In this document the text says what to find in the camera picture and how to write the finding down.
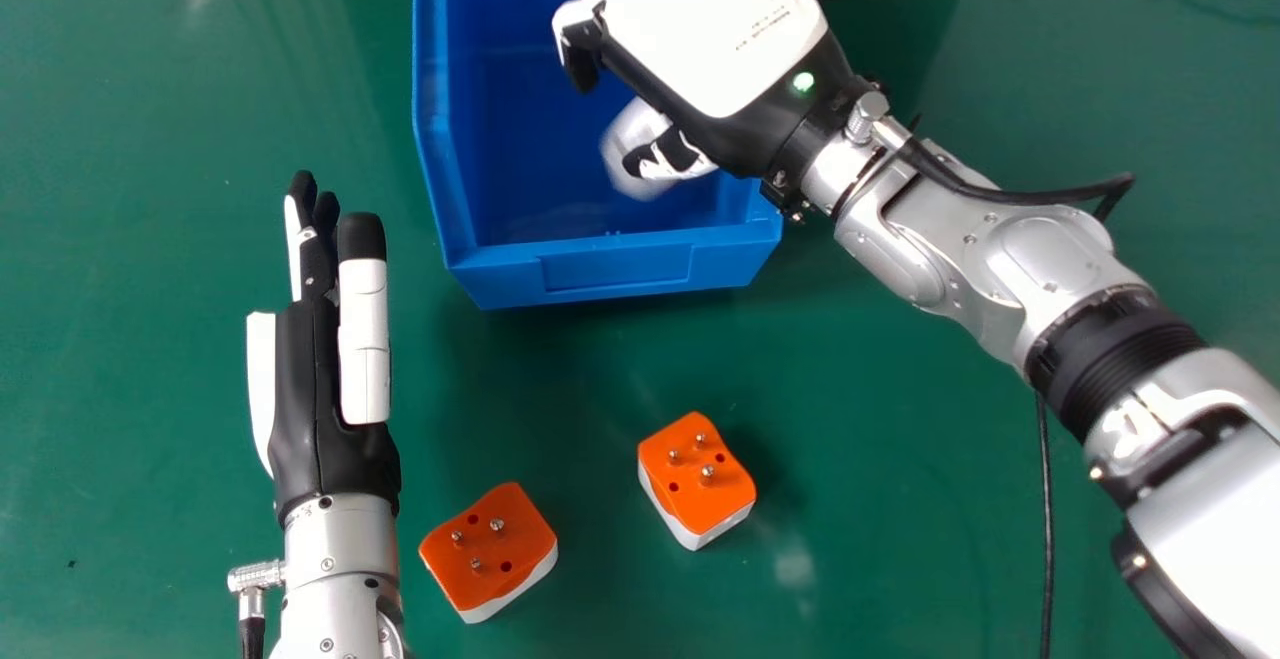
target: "robotic hand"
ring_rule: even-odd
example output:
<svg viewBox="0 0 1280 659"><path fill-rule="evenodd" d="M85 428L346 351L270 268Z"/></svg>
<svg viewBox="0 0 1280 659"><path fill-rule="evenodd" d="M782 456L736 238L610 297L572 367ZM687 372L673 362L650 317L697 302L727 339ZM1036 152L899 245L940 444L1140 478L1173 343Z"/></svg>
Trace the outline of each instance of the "robotic hand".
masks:
<svg viewBox="0 0 1280 659"><path fill-rule="evenodd" d="M253 441L275 482L284 562L233 569L242 656L260 659L264 592L284 586L273 659L402 659L390 413L387 238L375 214L338 220L311 171L284 197L293 303L246 321Z"/></svg>
<svg viewBox="0 0 1280 659"><path fill-rule="evenodd" d="M602 150L649 198L719 166L895 294L972 331L1083 444L1125 513L1112 557L1197 658L1280 656L1280 393L1208 348L1114 257L1101 218L1129 179L1009 193L890 113L817 0L571 0L553 20L581 91L636 91ZM1094 216L1070 203L1102 198Z"/></svg>

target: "blue plastic bin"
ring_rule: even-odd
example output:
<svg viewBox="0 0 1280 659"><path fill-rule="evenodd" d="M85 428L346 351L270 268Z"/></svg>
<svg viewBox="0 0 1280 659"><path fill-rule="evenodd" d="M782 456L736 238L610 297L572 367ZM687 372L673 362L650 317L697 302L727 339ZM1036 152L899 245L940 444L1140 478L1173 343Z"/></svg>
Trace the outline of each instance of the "blue plastic bin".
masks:
<svg viewBox="0 0 1280 659"><path fill-rule="evenodd" d="M598 145L632 95L613 75L572 88L563 1L413 0L413 131L449 271L480 308L749 284L781 216L726 173L616 193Z"/></svg>

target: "orange block top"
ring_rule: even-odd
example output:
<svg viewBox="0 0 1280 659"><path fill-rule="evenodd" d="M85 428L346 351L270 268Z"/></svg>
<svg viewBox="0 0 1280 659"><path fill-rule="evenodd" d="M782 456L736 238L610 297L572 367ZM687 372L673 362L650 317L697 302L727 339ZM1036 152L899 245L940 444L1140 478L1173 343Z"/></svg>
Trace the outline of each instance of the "orange block top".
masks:
<svg viewBox="0 0 1280 659"><path fill-rule="evenodd" d="M503 482L431 530L417 553L449 603L467 610L511 594L554 546L556 534L525 490Z"/></svg>
<svg viewBox="0 0 1280 659"><path fill-rule="evenodd" d="M639 454L658 503L691 532L707 534L755 500L751 475L730 453L716 425L699 412L640 441ZM712 467L710 477L703 476L703 467Z"/></svg>

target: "bolt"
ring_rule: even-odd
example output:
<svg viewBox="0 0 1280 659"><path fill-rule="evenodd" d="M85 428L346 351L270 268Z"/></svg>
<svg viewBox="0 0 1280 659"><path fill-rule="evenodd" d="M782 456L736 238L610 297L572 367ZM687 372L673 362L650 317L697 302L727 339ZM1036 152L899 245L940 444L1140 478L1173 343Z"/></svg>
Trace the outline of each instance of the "bolt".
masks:
<svg viewBox="0 0 1280 659"><path fill-rule="evenodd" d="M845 125L845 136L852 143L867 145L872 139L872 127L888 113L888 100L879 91L868 91L854 104L854 111Z"/></svg>

